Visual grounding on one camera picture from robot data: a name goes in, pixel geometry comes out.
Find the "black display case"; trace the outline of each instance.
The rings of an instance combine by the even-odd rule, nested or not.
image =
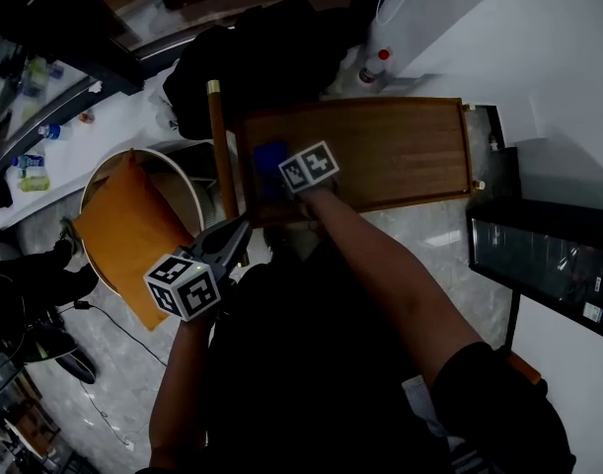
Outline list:
[[[510,198],[467,215],[473,271],[603,336],[603,210]]]

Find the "wooden board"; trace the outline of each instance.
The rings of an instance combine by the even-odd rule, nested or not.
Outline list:
[[[254,226],[301,219],[293,201],[261,197],[255,147],[289,154],[325,140],[339,163],[339,195],[357,211],[468,197],[470,151],[461,99],[373,98],[248,113],[236,120],[247,213]]]

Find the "white wall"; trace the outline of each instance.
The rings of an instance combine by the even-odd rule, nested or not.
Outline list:
[[[483,0],[406,0],[396,17],[386,26],[374,22],[371,50],[390,46],[395,61],[391,70],[398,75],[427,47]],[[385,0],[380,12],[384,23],[400,0]]]
[[[603,474],[603,337],[523,296],[512,348],[549,383],[574,473]]]
[[[497,105],[527,198],[603,208],[603,0],[484,0],[401,76]]]

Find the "person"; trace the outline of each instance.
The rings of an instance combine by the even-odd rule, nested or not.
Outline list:
[[[99,278],[90,264],[77,273],[65,270],[82,246],[71,221],[63,218],[60,223],[62,230],[51,251],[0,261],[0,303],[7,304],[0,306],[0,340],[45,309],[83,298],[97,285]]]
[[[414,255],[330,191],[301,197],[331,239],[304,263],[250,269],[210,344],[211,316],[181,324],[140,472],[454,472],[447,438],[401,386],[416,374],[447,432],[496,472],[571,472],[544,392],[484,343]]]

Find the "marble floor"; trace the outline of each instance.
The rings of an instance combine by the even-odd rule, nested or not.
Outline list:
[[[467,121],[475,178],[502,181],[490,152],[486,112],[478,109],[468,113]],[[500,184],[496,188],[489,184],[471,201],[488,198],[499,190]],[[58,236],[58,219],[76,215],[80,196],[65,198],[17,225],[25,253],[51,248]],[[511,290],[468,268],[467,203],[464,199],[429,203],[371,212],[365,218],[411,249],[483,338],[499,347],[507,328]],[[297,235],[300,228],[303,227],[295,227]],[[309,252],[310,238],[296,239]],[[251,240],[249,256],[253,264],[269,259],[260,230]],[[85,263],[84,256],[76,256],[69,270],[75,271]],[[154,332],[148,332],[125,303],[101,283],[87,300],[110,313],[157,356],[167,359],[178,320],[169,318]],[[69,332],[95,362],[99,377],[94,385],[87,387],[90,395],[87,396],[79,381],[54,361],[29,366],[28,371],[43,395],[43,406],[62,427],[63,437],[104,474],[134,472],[145,467],[150,456],[150,413],[164,367],[101,312],[70,310],[63,316]],[[112,430],[89,399],[106,414]]]

